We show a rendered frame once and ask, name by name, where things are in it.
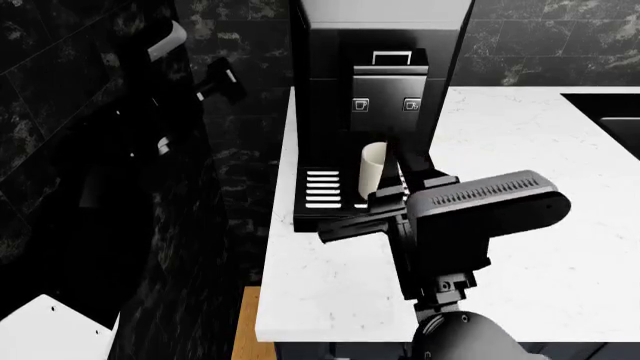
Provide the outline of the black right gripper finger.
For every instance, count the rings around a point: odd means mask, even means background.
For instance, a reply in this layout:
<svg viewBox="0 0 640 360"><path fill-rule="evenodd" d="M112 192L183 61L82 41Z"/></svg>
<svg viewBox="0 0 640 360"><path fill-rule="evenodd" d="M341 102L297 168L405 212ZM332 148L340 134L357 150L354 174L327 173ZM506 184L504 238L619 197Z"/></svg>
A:
<svg viewBox="0 0 640 360"><path fill-rule="evenodd" d="M398 164L409 189L431 189L458 184L457 176L450 176L434 167L429 155L402 151Z"/></svg>
<svg viewBox="0 0 640 360"><path fill-rule="evenodd" d="M398 149L396 137L386 137L386 160L377 191L369 194L367 206L369 212L388 212L405 206L405 186L401 180L401 171L395 156Z"/></svg>

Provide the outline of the white cylindrical mug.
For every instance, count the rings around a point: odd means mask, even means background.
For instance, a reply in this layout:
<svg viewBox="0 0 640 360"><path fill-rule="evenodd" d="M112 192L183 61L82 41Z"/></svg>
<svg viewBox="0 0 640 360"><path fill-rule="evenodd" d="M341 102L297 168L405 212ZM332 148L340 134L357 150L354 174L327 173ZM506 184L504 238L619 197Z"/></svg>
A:
<svg viewBox="0 0 640 360"><path fill-rule="evenodd" d="M377 191L386 160L387 143L370 143L361 151L358 193L367 200L369 194Z"/></svg>

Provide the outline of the black coffee machine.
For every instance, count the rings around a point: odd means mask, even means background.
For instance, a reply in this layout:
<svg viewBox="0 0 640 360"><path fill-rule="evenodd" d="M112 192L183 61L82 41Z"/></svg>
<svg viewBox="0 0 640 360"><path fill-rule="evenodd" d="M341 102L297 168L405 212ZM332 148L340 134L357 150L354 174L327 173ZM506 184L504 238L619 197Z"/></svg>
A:
<svg viewBox="0 0 640 360"><path fill-rule="evenodd" d="M297 127L293 227L359 215L361 151L428 154L476 0L290 0ZM353 98L369 111L353 113ZM405 112L405 98L421 98Z"/></svg>

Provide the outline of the dark base cabinet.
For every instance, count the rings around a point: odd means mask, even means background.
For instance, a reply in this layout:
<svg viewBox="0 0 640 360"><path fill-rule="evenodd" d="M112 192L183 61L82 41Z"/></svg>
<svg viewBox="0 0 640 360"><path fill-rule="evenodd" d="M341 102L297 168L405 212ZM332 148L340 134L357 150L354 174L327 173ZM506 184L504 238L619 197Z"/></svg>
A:
<svg viewBox="0 0 640 360"><path fill-rule="evenodd" d="M522 342L528 353L551 360L640 360L640 342ZM411 344L395 342L278 342L277 360L399 360Z"/></svg>

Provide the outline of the orange wooden cabinet panel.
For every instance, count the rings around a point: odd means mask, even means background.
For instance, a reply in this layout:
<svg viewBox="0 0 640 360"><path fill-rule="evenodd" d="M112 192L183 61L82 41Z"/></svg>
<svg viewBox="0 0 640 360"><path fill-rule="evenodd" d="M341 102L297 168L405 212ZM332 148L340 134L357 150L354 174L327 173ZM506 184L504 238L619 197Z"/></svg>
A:
<svg viewBox="0 0 640 360"><path fill-rule="evenodd" d="M260 287L244 288L231 360L277 360L275 345L256 337L259 298Z"/></svg>

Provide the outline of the black countertop sink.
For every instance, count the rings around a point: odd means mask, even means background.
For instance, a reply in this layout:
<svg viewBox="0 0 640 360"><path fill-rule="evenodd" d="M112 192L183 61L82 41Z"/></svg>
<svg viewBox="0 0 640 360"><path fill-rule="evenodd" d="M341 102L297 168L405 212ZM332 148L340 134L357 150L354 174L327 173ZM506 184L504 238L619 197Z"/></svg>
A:
<svg viewBox="0 0 640 360"><path fill-rule="evenodd" d="M563 93L562 96L640 161L640 94Z"/></svg>

